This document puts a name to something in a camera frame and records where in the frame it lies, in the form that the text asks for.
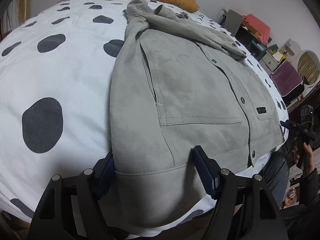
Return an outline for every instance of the hand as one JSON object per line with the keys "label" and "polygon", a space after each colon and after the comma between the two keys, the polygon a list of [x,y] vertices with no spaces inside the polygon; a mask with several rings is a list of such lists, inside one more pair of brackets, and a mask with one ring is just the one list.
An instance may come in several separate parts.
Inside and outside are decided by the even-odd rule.
{"label": "hand", "polygon": [[[306,163],[303,168],[303,177],[308,176],[315,169],[315,161],[313,160],[313,151],[310,145],[303,143],[304,154],[306,155]],[[294,163],[297,164],[300,158],[300,153],[298,153],[298,147],[295,145],[293,148],[294,152]]]}

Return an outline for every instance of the white duvet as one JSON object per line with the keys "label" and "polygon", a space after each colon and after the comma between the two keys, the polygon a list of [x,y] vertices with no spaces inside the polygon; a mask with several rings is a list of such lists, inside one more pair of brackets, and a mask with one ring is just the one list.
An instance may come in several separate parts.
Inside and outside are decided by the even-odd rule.
{"label": "white duvet", "polygon": [[[78,175],[109,152],[111,74],[124,41],[123,11],[130,1],[65,0],[29,19],[0,43],[0,209],[30,222],[54,174]],[[164,4],[230,34],[200,12],[147,1],[152,9]],[[288,113],[273,82],[249,51],[242,45],[241,49],[270,92],[279,119],[285,121]],[[241,175],[258,173],[269,155]],[[159,228],[129,226],[121,214],[107,220],[110,226],[129,231],[130,237],[154,236],[214,204],[207,195],[183,217]]]}

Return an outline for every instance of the mirror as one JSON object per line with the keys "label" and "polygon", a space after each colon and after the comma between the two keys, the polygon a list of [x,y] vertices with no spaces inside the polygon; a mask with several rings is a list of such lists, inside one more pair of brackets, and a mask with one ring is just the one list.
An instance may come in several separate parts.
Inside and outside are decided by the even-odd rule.
{"label": "mirror", "polygon": [[303,79],[304,84],[314,84],[320,74],[319,59],[312,51],[304,52],[298,62],[298,73]]}

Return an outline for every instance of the controller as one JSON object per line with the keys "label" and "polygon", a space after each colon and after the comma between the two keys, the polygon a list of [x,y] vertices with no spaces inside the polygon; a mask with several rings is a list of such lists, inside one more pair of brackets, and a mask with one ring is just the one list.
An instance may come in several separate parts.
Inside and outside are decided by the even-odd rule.
{"label": "controller", "polygon": [[306,161],[306,154],[303,150],[303,143],[305,142],[307,145],[309,145],[310,141],[314,141],[316,139],[316,134],[312,130],[313,107],[309,105],[301,107],[301,124],[292,122],[290,120],[287,120],[285,122],[280,121],[280,124],[288,130],[295,132],[298,136],[297,147],[298,152],[300,153],[300,158],[297,163],[297,167],[303,170]]}

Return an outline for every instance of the sleeve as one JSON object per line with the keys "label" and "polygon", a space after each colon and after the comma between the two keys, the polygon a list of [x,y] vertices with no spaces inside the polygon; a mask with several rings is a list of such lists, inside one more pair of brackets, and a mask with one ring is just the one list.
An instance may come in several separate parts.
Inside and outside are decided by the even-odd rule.
{"label": "sleeve", "polygon": [[314,205],[319,201],[318,171],[315,168],[307,177],[300,181],[300,204]]}

